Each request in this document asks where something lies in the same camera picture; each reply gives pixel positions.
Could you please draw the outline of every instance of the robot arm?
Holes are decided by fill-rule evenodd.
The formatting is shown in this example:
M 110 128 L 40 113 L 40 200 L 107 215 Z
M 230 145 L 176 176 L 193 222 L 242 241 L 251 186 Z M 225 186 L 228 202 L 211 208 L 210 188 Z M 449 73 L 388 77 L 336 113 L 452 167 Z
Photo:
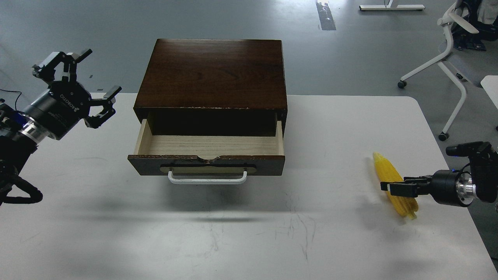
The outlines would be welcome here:
M 96 129 L 114 115 L 113 104 L 121 87 L 115 86 L 103 98 L 93 99 L 76 81 L 77 64 L 91 53 L 90 49 L 82 55 L 51 53 L 40 65 L 33 65 L 33 76 L 47 83 L 47 90 L 23 111 L 0 102 L 0 205 L 41 201 L 41 192 L 19 173 L 45 137 L 60 140 L 81 119 L 86 126 Z M 64 64 L 62 79 L 55 81 L 55 67 L 60 63 Z M 102 106 L 103 110 L 89 116 L 90 107 L 94 106 Z M 13 186 L 30 197 L 9 197 Z
M 469 158 L 470 172 L 439 170 L 433 175 L 405 177 L 403 182 L 381 182 L 391 195 L 417 197 L 430 194 L 440 204 L 468 207 L 477 198 L 494 202 L 498 193 L 498 154 L 489 142 L 471 142 L 446 148 L 450 156 Z

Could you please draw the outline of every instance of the drawer handle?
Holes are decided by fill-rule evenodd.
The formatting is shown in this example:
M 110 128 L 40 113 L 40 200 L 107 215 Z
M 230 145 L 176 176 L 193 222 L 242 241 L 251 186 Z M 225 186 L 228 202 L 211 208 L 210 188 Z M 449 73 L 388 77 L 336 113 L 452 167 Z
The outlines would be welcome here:
M 178 185 L 239 185 L 246 181 L 248 172 L 244 170 L 241 178 L 237 179 L 176 179 L 173 178 L 173 171 L 168 171 L 168 179 L 173 184 Z

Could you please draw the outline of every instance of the chair wheel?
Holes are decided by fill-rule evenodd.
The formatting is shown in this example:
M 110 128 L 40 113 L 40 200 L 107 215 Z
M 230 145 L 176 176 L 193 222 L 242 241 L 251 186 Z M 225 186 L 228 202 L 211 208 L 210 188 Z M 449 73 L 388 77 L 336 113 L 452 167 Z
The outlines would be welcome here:
M 450 137 L 450 136 L 447 133 L 441 132 L 437 138 L 441 141 L 446 141 L 446 139 L 448 139 L 448 137 Z
M 401 88 L 401 89 L 404 88 L 404 87 L 406 87 L 406 82 L 405 81 L 399 81 L 398 82 L 398 87 Z

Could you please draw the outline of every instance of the black cable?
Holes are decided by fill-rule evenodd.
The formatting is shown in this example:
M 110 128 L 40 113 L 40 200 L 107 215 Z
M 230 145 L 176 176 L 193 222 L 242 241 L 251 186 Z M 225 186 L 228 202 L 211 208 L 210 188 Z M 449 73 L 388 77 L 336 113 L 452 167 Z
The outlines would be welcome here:
M 465 164 L 465 166 L 462 168 L 462 171 L 463 171 L 465 168 L 467 168 L 468 166 L 470 166 L 470 162 L 469 162 L 469 163 L 467 163 L 467 164 Z
M 38 203 L 43 199 L 43 194 L 41 193 L 41 191 L 39 191 L 35 186 L 17 175 L 0 175 L 0 180 L 6 180 L 8 183 L 15 185 L 20 190 L 29 195 L 29 197 L 5 196 L 3 197 L 3 203 L 31 204 Z
M 19 97 L 21 96 L 22 92 L 20 91 L 17 91 L 17 90 L 3 90 L 3 89 L 0 89 L 0 91 L 5 91 L 5 92 L 13 92 L 13 93 L 17 93 L 19 92 L 19 95 L 17 96 L 17 98 L 15 99 L 15 103 L 14 103 L 14 109 L 17 111 L 17 100 L 19 99 Z
M 0 206 L 1 206 L 1 204 L 3 203 L 3 200 L 7 197 L 7 194 L 8 194 L 8 192 L 9 192 L 10 190 L 11 190 L 11 189 L 6 190 L 6 191 L 3 191 L 3 192 L 0 192 Z

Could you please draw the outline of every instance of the plastic corn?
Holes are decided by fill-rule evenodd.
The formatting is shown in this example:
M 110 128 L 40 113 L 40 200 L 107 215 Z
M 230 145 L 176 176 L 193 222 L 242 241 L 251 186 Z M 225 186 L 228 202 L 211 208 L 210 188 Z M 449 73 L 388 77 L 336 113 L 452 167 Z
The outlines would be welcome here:
M 398 171 L 392 166 L 387 158 L 383 157 L 380 153 L 373 153 L 373 161 L 377 176 L 381 182 L 400 182 L 403 178 L 399 175 Z M 413 197 L 402 197 L 391 195 L 386 192 L 389 200 L 394 205 L 394 209 L 401 217 L 408 216 L 411 220 L 417 218 L 415 212 L 418 211 L 418 204 Z

